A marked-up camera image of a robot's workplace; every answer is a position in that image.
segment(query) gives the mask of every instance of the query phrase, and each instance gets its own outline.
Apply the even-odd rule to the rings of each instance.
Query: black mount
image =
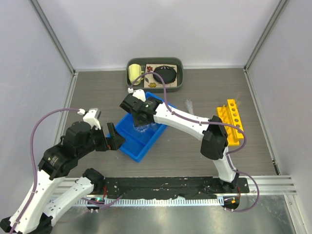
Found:
[[[155,123],[154,115],[159,104],[162,104],[162,101],[154,97],[148,97],[143,102],[132,96],[132,94],[128,94],[120,104],[120,107],[132,114],[134,125],[138,127]]]
[[[97,130],[82,121],[73,123],[61,137],[59,144],[47,149],[39,163],[39,170],[50,175],[50,180],[67,176],[71,169],[78,165],[78,160],[95,151],[118,150],[125,142],[115,129],[108,123],[110,137],[105,137],[103,130]]]
[[[213,116],[209,121],[222,123],[218,116]],[[223,152],[229,145],[227,140],[228,134],[224,126],[210,124],[203,134],[204,137],[200,147],[201,154],[211,160],[223,158]]]
[[[2,230],[4,230],[4,232],[6,233],[9,233],[12,229],[10,218],[11,217],[4,218],[0,222],[0,228],[2,228]],[[50,234],[53,228],[51,226],[51,220],[52,220],[52,216],[48,217],[47,215],[42,213],[40,221],[39,221],[39,225],[37,226],[35,230],[30,232],[29,234]]]

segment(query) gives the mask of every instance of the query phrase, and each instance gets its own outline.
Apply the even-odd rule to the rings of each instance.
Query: stainless steel surface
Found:
[[[262,113],[261,113],[259,105],[258,105],[258,100],[257,100],[257,96],[255,94],[253,82],[250,80],[249,72],[246,70],[244,70],[244,72],[245,72],[245,77],[246,77],[247,84],[249,86],[250,93],[251,93],[252,98],[253,98],[253,103],[254,103],[255,109],[256,109],[257,114],[258,114],[260,125],[261,125],[262,131],[263,131],[263,135],[264,135],[265,141],[266,141],[267,146],[268,146],[268,150],[270,152],[271,158],[275,160],[274,149],[273,149],[272,144],[269,140],[268,131],[265,127],[264,120],[262,117]]]
[[[62,45],[59,42],[58,37],[56,36],[53,28],[51,27],[45,13],[43,12],[39,2],[37,0],[29,0],[29,2],[31,3],[32,7],[34,8],[36,14],[38,15],[43,27],[46,29],[49,37],[51,38],[53,44],[55,45],[56,49],[58,50],[60,56],[62,57],[62,59],[64,60],[64,62],[66,63],[66,66],[68,67],[69,71],[72,73],[72,75],[74,75],[74,68],[72,66],[72,64],[70,63]]]
[[[269,35],[270,31],[273,29],[273,26],[275,22],[278,20],[280,14],[284,10],[285,6],[287,5],[289,0],[280,0],[278,5],[276,6],[269,22],[267,23],[259,41],[257,42],[255,48],[253,49],[252,54],[250,55],[247,64],[245,66],[245,69],[248,70],[254,61],[254,58],[257,56],[259,50],[261,49],[261,46],[263,45],[264,41],[266,40],[267,36]]]
[[[100,122],[107,133],[106,123],[116,124],[126,114],[119,107],[127,95],[124,76],[125,71],[79,72],[71,107],[98,107],[102,111]],[[231,155],[234,165],[252,175],[275,175],[243,69],[185,69],[183,82],[180,90],[168,94],[168,101],[184,110],[185,100],[190,99],[195,115],[202,117],[216,115],[217,106],[242,93],[239,113],[248,142],[242,151]],[[78,120],[79,115],[69,113],[66,127]],[[213,162],[201,155],[200,144],[194,137],[168,127],[140,163],[121,151],[92,152],[79,160],[69,177],[80,177],[87,168],[94,168],[106,177],[217,176]]]
[[[249,177],[241,176],[247,178],[249,185],[250,193],[242,194],[245,195],[254,195],[256,193],[256,188],[254,183]],[[253,176],[256,180],[261,195],[296,195],[296,189],[293,185],[293,181],[289,175],[273,175],[273,176]],[[67,189],[72,187],[75,184],[75,180],[78,178],[66,178],[55,190],[53,197],[58,197],[64,193]]]
[[[72,102],[73,93],[75,90],[77,76],[78,76],[78,73],[75,73],[72,76],[72,79],[71,79],[70,84],[68,86],[67,95],[65,98],[65,103],[64,103],[63,108],[70,107],[70,103]],[[61,112],[61,115],[60,115],[60,118],[58,121],[58,125],[57,125],[58,126],[57,133],[56,133],[56,137],[55,137],[55,141],[54,141],[55,145],[59,143],[60,137],[63,135],[63,131],[64,131],[66,120],[67,120],[67,115],[68,115],[68,111],[62,111]]]
[[[255,196],[241,198],[240,208]],[[72,208],[60,221],[86,208]],[[109,208],[87,213],[75,221],[56,224],[52,234],[294,234],[290,214],[281,195],[262,196],[249,212],[231,213],[221,207]]]

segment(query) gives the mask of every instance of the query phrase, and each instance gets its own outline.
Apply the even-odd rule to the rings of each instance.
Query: aluminum frame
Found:
[[[34,11],[36,12],[38,18],[40,19],[43,27],[45,28],[45,30],[47,31],[51,41],[53,42],[53,44],[55,45],[57,51],[59,52],[60,56],[62,57],[62,59],[64,60],[67,68],[69,69],[70,73],[72,75],[74,75],[75,70],[70,62],[70,60],[68,59],[57,35],[55,34],[52,26],[49,23],[49,20],[47,19],[45,13],[43,12],[39,2],[37,0],[29,0],[30,4],[32,5],[32,7],[34,8]]]

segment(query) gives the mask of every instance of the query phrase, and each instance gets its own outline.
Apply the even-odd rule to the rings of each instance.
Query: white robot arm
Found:
[[[0,222],[5,232],[48,234],[59,218],[79,199],[91,192],[100,192],[104,187],[104,176],[92,168],[87,169],[73,187],[49,202],[57,186],[77,166],[80,158],[94,150],[118,150],[125,142],[113,123],[107,124],[110,137],[105,137],[97,108],[88,112],[80,109],[78,114],[83,115],[83,121],[73,123],[61,137],[60,143],[44,152],[37,171],[36,192],[32,192],[33,185],[15,214]],[[27,208],[17,222],[25,206]]]
[[[159,99],[149,97],[145,99],[143,90],[130,92],[123,100],[120,107],[131,113],[135,126],[142,126],[150,123],[160,123],[172,126],[183,132],[186,132],[202,142],[200,152],[207,158],[212,159],[225,190],[231,190],[236,187],[239,174],[230,166],[226,157],[228,152],[227,133],[224,126],[201,124],[201,122],[222,122],[217,116],[212,119],[197,117],[170,107],[168,110],[166,104]],[[184,116],[189,120],[182,119],[171,112]]]

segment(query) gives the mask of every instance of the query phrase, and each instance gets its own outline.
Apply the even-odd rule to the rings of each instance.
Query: purple cable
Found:
[[[179,117],[179,118],[181,118],[181,119],[187,120],[187,121],[192,122],[192,123],[198,123],[198,124],[214,124],[214,125],[222,125],[222,126],[228,126],[228,127],[231,127],[231,128],[235,128],[236,130],[238,130],[238,131],[244,136],[244,142],[243,142],[243,144],[242,144],[239,148],[227,152],[227,153],[226,153],[226,157],[227,157],[227,160],[228,160],[228,162],[229,162],[229,165],[230,165],[230,167],[231,167],[231,169],[232,169],[233,171],[248,176],[248,177],[254,182],[255,187],[256,187],[256,189],[257,189],[257,198],[256,198],[256,201],[254,202],[254,204],[253,204],[251,207],[249,207],[249,208],[247,208],[247,209],[244,209],[244,210],[238,210],[238,211],[235,211],[235,210],[234,210],[234,212],[245,212],[245,211],[249,211],[249,210],[251,210],[253,207],[255,207],[256,204],[258,203],[259,197],[260,197],[260,191],[259,191],[259,186],[258,186],[258,184],[256,183],[255,179],[252,178],[252,176],[249,175],[248,173],[235,170],[234,167],[233,167],[233,165],[232,165],[232,163],[231,163],[231,161],[230,161],[230,159],[229,159],[229,154],[236,153],[236,152],[240,151],[241,149],[243,149],[243,148],[245,147],[245,145],[246,145],[246,143],[247,143],[247,137],[246,137],[245,133],[244,133],[240,128],[238,128],[238,127],[236,127],[236,126],[234,126],[234,125],[228,124],[228,123],[209,122],[209,121],[207,121],[207,122],[200,122],[200,121],[198,121],[198,120],[194,120],[194,119],[191,119],[191,118],[187,118],[187,117],[185,117],[185,116],[182,116],[182,115],[177,114],[177,113],[175,113],[174,111],[172,111],[172,109],[171,109],[170,106],[168,105],[168,101],[167,101],[167,93],[166,93],[166,85],[165,85],[165,82],[164,82],[164,80],[162,79],[162,77],[161,77],[158,73],[155,73],[155,72],[146,72],[146,73],[142,74],[141,76],[139,76],[138,78],[136,78],[136,79],[132,82],[130,88],[133,88],[134,83],[135,83],[138,79],[140,79],[141,77],[144,77],[145,75],[148,75],[148,74],[153,74],[153,75],[157,76],[157,77],[161,80],[161,83],[162,83],[162,86],[163,86],[163,89],[164,89],[164,100],[165,100],[164,102],[165,102],[165,105],[166,105],[168,111],[169,111],[172,115],[175,115],[175,116],[177,116],[177,117]]]
[[[23,214],[25,213],[25,211],[27,210],[29,204],[31,203],[31,201],[33,200],[33,197],[35,195],[36,189],[37,189],[37,181],[38,181],[38,176],[37,176],[37,168],[36,168],[36,163],[35,163],[35,156],[34,156],[34,136],[35,136],[35,132],[36,129],[38,128],[39,124],[48,116],[57,113],[57,112],[61,112],[61,111],[79,111],[79,109],[75,109],[75,108],[62,108],[62,109],[58,109],[55,111],[51,111],[50,113],[47,113],[44,117],[42,117],[34,126],[33,131],[31,132],[31,136],[30,136],[30,158],[31,158],[31,163],[33,166],[33,173],[34,173],[34,186],[32,189],[32,193],[30,194],[25,206],[23,207],[23,209],[21,210],[19,216],[17,217],[15,223],[13,224],[9,234],[12,234],[14,229],[16,228],[18,222],[20,221],[21,217],[23,216]]]
[[[120,196],[120,197],[118,197],[115,201],[112,201],[111,203],[109,203],[109,204],[106,204],[106,205],[103,205],[103,206],[100,206],[100,208],[99,208],[99,210],[105,210],[105,209],[107,209],[107,208],[109,208],[109,207],[111,207],[112,205],[114,205],[118,200],[120,200],[122,198],[122,195]],[[91,200],[88,200],[88,199],[86,199],[86,198],[82,198],[82,200],[87,200],[88,202],[90,202],[90,203],[92,203],[93,201],[91,201]],[[94,205],[98,205],[98,204],[100,204],[100,203],[103,203],[103,202],[94,202],[95,204]],[[79,218],[80,216],[82,216],[82,215],[84,215],[84,214],[86,214],[86,213],[89,213],[90,211],[89,210],[87,210],[87,211],[84,211],[84,212],[82,212],[82,213],[80,213],[80,214],[78,214],[76,217],[73,217],[73,218],[71,218],[71,219],[69,219],[69,220],[66,220],[66,221],[58,221],[58,223],[60,223],[60,224],[64,224],[64,223],[69,223],[69,222],[72,222],[72,221],[74,221],[74,220],[76,220],[77,218]]]
[[[116,198],[116,200],[115,201],[112,201],[111,203],[109,203],[109,204],[105,204],[105,202],[101,202],[101,201],[92,201],[92,200],[89,200],[89,199],[87,199],[87,198],[82,198],[81,200],[85,200],[85,201],[87,201],[87,202],[89,202],[89,203],[91,203],[91,204],[93,204],[93,205],[96,205],[96,206],[99,206],[99,207],[103,207],[103,208],[108,208],[108,207],[110,207],[111,205],[113,205],[113,204],[115,204],[118,200],[120,200],[122,198],[122,195],[121,196],[119,196],[118,198]]]
[[[257,203],[258,203],[258,201],[259,201],[259,199],[260,199],[260,190],[259,190],[259,186],[258,186],[257,182],[255,181],[255,179],[254,179],[250,174],[248,174],[248,173],[246,173],[246,172],[241,172],[241,171],[239,171],[239,170],[235,170],[235,169],[234,169],[234,166],[232,165],[232,162],[231,162],[231,160],[230,160],[230,158],[229,158],[229,155],[226,155],[226,159],[227,159],[227,161],[228,161],[228,163],[229,163],[229,165],[230,165],[230,168],[231,168],[234,172],[248,176],[248,177],[253,181],[253,183],[254,183],[254,185],[255,185],[255,187],[256,187],[256,189],[257,189],[257,198],[256,198],[256,200],[254,201],[254,204],[253,204],[251,207],[248,207],[248,208],[243,209],[243,210],[233,210],[233,212],[238,212],[238,213],[239,213],[239,212],[250,211],[253,207],[255,207],[255,206],[257,205]]]
[[[130,88],[131,88],[131,89],[133,88],[134,83],[135,83],[138,79],[140,79],[141,77],[144,77],[145,75],[149,75],[149,74],[155,75],[155,76],[157,76],[157,77],[161,80],[161,83],[162,83],[162,86],[163,86],[163,89],[164,89],[164,100],[165,100],[164,102],[165,102],[165,105],[166,105],[168,111],[169,111],[172,115],[178,116],[179,118],[184,119],[184,120],[187,120],[187,121],[192,122],[192,123],[222,125],[222,126],[228,126],[228,127],[231,127],[231,128],[235,128],[236,130],[238,130],[238,131],[244,136],[244,142],[243,142],[243,144],[242,144],[239,148],[237,148],[236,150],[229,151],[229,152],[227,152],[227,154],[236,153],[236,152],[240,151],[241,149],[243,149],[243,148],[245,147],[245,145],[246,145],[246,143],[247,143],[247,137],[246,137],[245,133],[244,133],[240,128],[238,128],[238,127],[236,127],[236,126],[234,126],[234,125],[231,125],[231,124],[228,124],[228,123],[209,122],[209,121],[207,121],[207,122],[200,122],[200,121],[198,121],[198,120],[194,120],[194,119],[191,119],[191,118],[187,118],[187,117],[185,117],[185,116],[182,116],[182,115],[177,114],[176,112],[172,111],[172,109],[171,109],[170,106],[168,105],[168,101],[167,101],[166,85],[165,85],[164,80],[163,80],[162,77],[160,76],[160,74],[158,74],[158,73],[156,73],[156,72],[146,72],[146,73],[142,74],[141,76],[139,76],[138,78],[136,78],[136,79],[132,82]]]

